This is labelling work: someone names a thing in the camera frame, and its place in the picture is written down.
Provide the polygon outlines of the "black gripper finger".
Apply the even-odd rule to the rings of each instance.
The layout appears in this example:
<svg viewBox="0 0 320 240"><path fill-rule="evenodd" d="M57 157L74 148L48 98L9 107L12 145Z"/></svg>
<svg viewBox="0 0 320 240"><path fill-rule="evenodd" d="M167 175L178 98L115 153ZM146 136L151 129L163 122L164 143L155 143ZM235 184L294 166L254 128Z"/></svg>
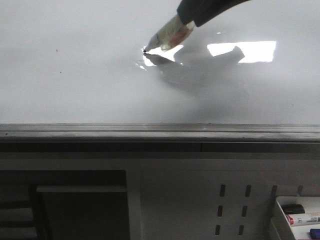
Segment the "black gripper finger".
<svg viewBox="0 0 320 240"><path fill-rule="evenodd" d="M248 0L182 0L177 7L177 15L186 25L194 22L201 27L226 10Z"/></svg>

